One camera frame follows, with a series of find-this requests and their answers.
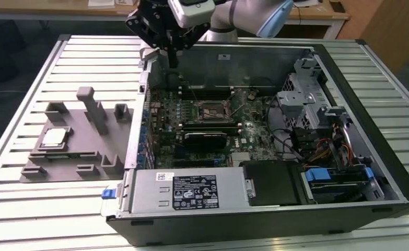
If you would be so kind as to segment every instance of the barcode sticker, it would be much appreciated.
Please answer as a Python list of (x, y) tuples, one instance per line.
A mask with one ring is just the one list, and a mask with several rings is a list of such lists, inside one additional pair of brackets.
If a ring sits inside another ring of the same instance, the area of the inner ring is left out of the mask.
[(155, 181), (171, 181), (174, 173), (155, 173)]

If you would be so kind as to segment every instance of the wooden table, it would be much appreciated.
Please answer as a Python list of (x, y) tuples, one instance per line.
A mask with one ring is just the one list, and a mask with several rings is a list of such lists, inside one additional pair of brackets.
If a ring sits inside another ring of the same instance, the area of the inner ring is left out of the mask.
[[(135, 6), (87, 9), (87, 0), (0, 0), (0, 19), (122, 21)], [(307, 8), (293, 8), (286, 24), (327, 26), (325, 39), (334, 39), (349, 14), (335, 13), (327, 0)]]

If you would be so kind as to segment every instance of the floor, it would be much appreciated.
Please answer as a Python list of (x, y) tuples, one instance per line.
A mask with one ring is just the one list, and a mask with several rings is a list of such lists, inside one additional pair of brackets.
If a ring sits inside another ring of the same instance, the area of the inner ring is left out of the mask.
[[(37, 21), (21, 20), (15, 21), (15, 24), (26, 42), (26, 49), (10, 55), (19, 69), (18, 77), (5, 83), (0, 83), (0, 137), (38, 73), (58, 35), (129, 34), (129, 31), (121, 22), (51, 21), (49, 22), (47, 29), (42, 29)], [(409, 89), (409, 63), (397, 77)]]

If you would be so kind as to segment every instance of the motherboard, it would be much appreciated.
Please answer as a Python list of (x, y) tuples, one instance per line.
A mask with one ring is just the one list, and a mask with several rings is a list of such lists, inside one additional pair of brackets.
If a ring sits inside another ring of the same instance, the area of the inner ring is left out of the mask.
[(231, 167), (277, 159), (265, 124), (269, 100), (247, 88), (205, 95), (153, 90), (154, 168)]

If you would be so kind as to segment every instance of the sticker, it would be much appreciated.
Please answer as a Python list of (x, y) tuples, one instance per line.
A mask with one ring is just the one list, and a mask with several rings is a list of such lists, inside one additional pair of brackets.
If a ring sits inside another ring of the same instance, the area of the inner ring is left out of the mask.
[(175, 176), (173, 177), (174, 210), (218, 208), (217, 176)]
[(218, 54), (218, 60), (230, 60), (230, 54)]
[(155, 181), (173, 180), (174, 173), (155, 173)]

